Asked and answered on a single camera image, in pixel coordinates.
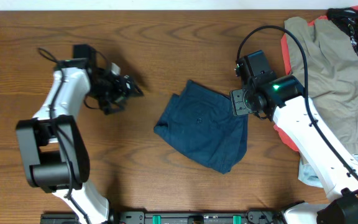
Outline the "navy blue shorts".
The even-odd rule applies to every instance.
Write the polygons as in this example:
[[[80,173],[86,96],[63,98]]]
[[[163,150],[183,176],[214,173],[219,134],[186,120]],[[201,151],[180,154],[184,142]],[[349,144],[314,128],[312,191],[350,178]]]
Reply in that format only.
[[[170,98],[154,133],[187,158],[226,174],[247,152],[248,116],[234,116],[228,96],[188,80]]]

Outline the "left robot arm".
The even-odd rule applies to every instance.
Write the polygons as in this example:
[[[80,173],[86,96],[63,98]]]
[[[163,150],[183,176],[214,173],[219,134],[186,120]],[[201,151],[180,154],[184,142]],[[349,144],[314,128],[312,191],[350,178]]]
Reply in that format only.
[[[115,64],[103,69],[86,58],[54,62],[53,84],[43,105],[16,126],[25,177],[31,187],[62,199],[77,223],[114,223],[109,200],[90,180],[90,158],[76,118],[89,96],[99,101],[104,114],[113,114],[143,92]]]

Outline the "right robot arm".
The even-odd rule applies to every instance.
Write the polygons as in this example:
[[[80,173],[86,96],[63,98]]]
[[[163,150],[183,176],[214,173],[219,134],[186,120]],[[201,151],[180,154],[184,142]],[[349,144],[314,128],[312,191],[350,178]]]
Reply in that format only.
[[[290,205],[273,218],[274,223],[358,223],[358,162],[304,96],[295,77],[253,77],[230,97],[235,116],[264,113],[292,140],[329,200],[327,205]]]

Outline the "light blue white garment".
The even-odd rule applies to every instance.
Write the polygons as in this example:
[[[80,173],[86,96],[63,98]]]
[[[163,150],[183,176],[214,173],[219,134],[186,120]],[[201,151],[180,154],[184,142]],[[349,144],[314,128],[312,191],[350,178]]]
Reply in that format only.
[[[353,154],[352,156],[358,162],[358,154]],[[300,180],[304,184],[312,186],[312,187],[319,187],[319,188],[323,187],[320,180],[318,179],[318,176],[316,175],[315,171],[313,170],[312,166],[303,157],[302,154],[300,154],[298,180]]]

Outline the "khaki beige shorts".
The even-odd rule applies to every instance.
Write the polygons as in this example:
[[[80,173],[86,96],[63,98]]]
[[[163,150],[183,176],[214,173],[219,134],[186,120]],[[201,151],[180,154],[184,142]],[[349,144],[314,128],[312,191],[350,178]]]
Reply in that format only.
[[[334,23],[300,17],[285,21],[303,47],[308,93],[324,122],[351,154],[358,154],[358,56]]]

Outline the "black printed garment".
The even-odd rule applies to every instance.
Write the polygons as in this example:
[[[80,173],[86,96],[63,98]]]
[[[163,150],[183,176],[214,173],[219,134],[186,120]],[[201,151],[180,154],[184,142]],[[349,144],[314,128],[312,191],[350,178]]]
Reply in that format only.
[[[352,48],[358,56],[358,10],[351,7],[331,8],[326,16],[350,38]]]

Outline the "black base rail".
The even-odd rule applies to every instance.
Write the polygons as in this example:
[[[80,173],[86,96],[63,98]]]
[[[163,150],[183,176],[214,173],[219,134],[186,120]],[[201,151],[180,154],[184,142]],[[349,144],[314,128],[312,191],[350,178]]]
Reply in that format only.
[[[242,213],[149,213],[110,211],[115,224],[288,224],[283,213],[252,209]]]

